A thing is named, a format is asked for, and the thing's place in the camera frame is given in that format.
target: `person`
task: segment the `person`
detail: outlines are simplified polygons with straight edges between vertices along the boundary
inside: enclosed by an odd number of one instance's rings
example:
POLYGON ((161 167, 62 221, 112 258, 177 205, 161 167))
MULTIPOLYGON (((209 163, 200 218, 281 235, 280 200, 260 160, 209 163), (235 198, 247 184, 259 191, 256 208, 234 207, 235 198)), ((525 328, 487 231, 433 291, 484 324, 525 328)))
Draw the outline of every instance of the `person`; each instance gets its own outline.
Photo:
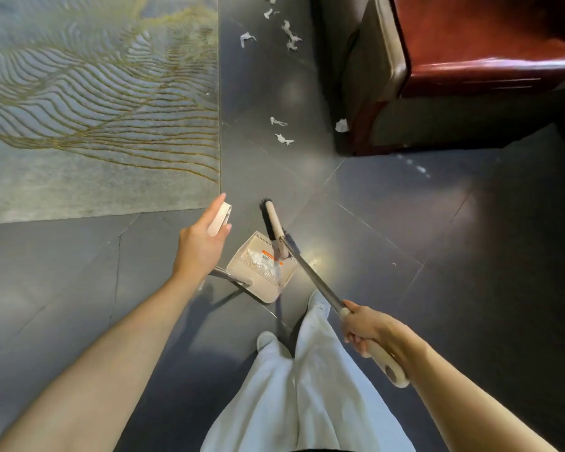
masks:
MULTIPOLYGON (((218 263, 231 225, 211 237, 218 197, 180 232, 172 276, 94 342, 45 388, 0 438, 0 452, 112 451, 178 317, 218 263)), ((453 452, 555 449, 434 351, 409 327, 345 301, 347 341, 362 354, 374 340, 404 368, 453 452)), ((271 333, 239 393, 211 427, 202 449, 354 452, 413 451, 395 417, 341 345, 321 295, 309 300, 295 358, 271 333)))

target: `human arm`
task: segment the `human arm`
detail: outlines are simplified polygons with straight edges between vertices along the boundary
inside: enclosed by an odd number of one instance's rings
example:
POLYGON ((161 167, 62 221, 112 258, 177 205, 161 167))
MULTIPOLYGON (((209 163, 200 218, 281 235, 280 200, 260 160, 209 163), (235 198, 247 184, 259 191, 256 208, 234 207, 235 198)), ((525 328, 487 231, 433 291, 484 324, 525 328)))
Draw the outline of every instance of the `human arm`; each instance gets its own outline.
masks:
POLYGON ((0 452, 112 451, 166 341, 218 263, 231 226, 207 228, 225 195, 180 232, 172 276, 45 388, 0 439, 0 452))
POLYGON ((364 354, 372 339, 404 368, 452 452, 556 452, 494 398, 440 356, 409 327, 387 314, 344 301, 348 342, 364 354))

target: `red seat cushion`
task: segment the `red seat cushion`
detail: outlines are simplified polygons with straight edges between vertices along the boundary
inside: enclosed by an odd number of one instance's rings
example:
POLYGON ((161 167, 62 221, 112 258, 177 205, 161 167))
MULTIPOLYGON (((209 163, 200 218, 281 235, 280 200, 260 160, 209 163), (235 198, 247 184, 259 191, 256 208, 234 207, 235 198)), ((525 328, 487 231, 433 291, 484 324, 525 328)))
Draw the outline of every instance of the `red seat cushion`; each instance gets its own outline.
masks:
POLYGON ((394 0, 404 97, 543 91, 565 80, 565 41, 532 0, 394 0))

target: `patterned rug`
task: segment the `patterned rug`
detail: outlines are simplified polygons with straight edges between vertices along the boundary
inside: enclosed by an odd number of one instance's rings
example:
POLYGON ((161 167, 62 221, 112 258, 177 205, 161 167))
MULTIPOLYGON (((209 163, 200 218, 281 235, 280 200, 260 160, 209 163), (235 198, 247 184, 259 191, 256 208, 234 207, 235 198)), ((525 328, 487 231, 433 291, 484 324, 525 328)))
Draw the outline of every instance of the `patterned rug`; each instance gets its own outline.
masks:
POLYGON ((217 0, 0 0, 0 222, 205 207, 217 0))

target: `pant leg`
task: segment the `pant leg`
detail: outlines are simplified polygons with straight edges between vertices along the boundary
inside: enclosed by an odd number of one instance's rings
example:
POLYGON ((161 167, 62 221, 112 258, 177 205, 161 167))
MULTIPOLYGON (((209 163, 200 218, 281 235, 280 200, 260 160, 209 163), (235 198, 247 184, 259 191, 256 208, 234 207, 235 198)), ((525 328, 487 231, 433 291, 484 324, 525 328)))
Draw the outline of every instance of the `pant leg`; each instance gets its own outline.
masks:
POLYGON ((414 452, 399 422, 319 309, 308 311, 301 325, 294 370, 298 449, 414 452))
POLYGON ((211 425, 201 452, 289 452, 297 429, 293 360, 273 341, 258 353, 239 393, 211 425))

